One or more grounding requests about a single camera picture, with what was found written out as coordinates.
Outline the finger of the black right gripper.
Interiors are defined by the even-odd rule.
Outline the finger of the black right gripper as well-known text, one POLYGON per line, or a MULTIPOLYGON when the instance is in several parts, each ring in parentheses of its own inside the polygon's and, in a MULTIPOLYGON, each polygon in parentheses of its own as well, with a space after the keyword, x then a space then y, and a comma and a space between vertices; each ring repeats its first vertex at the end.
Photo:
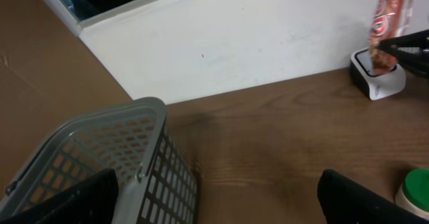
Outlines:
POLYGON ((380 50, 388 50, 390 48, 428 48, 428 32, 424 30, 405 36, 382 40, 379 43, 380 50))
POLYGON ((411 53, 395 48, 384 49, 382 51, 383 68, 389 72, 395 64, 399 63, 415 76, 428 79, 428 49, 417 48, 417 50, 411 53))

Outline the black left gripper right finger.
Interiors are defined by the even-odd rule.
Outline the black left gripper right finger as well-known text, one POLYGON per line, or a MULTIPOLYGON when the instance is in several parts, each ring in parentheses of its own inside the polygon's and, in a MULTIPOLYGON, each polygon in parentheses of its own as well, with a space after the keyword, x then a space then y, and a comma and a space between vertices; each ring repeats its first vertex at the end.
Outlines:
POLYGON ((322 173, 317 197, 328 224, 428 224, 332 169, 322 173))

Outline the red snack packet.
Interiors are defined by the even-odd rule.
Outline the red snack packet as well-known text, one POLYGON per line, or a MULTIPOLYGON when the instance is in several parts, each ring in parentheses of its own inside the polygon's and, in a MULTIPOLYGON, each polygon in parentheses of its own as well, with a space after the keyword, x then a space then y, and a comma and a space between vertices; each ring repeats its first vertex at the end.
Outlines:
POLYGON ((369 55, 376 75, 387 74, 396 66, 397 60, 381 51, 379 44, 405 34, 412 5, 413 0, 378 0, 369 37, 369 55))

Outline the grey plastic basket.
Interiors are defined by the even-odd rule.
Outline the grey plastic basket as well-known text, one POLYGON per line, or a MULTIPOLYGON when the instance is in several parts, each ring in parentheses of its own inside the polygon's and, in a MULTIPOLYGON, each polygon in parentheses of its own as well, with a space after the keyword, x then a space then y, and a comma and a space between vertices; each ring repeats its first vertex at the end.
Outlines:
POLYGON ((64 124, 7 187, 1 221, 112 168, 119 185, 112 223, 195 223, 198 182, 165 122, 164 102, 146 97, 64 124))

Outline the green lid jar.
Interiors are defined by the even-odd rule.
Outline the green lid jar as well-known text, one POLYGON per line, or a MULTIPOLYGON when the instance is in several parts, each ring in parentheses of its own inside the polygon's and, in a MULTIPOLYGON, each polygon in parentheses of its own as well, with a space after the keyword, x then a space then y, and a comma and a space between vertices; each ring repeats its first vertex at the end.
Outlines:
POLYGON ((395 204, 425 220, 428 220, 428 169, 410 171, 402 181, 395 204))

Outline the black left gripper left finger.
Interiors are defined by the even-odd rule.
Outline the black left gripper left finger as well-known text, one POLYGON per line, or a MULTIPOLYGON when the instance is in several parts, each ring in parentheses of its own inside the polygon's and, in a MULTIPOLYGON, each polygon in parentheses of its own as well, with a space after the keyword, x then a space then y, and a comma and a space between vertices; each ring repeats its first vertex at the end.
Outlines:
POLYGON ((1 224, 111 224, 118 195, 115 171, 106 168, 1 224))

